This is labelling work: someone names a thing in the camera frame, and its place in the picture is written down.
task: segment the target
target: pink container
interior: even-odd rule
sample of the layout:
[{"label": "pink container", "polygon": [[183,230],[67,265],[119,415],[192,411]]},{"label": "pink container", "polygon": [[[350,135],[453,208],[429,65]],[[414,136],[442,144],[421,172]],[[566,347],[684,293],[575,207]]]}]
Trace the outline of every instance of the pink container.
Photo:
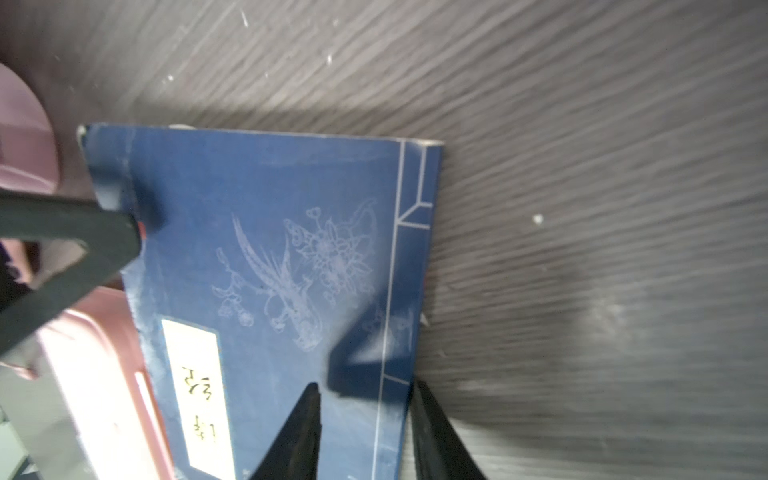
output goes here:
[{"label": "pink container", "polygon": [[94,473],[102,480],[172,480],[125,294],[103,286],[38,330]]},{"label": "pink container", "polygon": [[0,187],[52,194],[58,180],[51,122],[32,90],[0,64]]}]

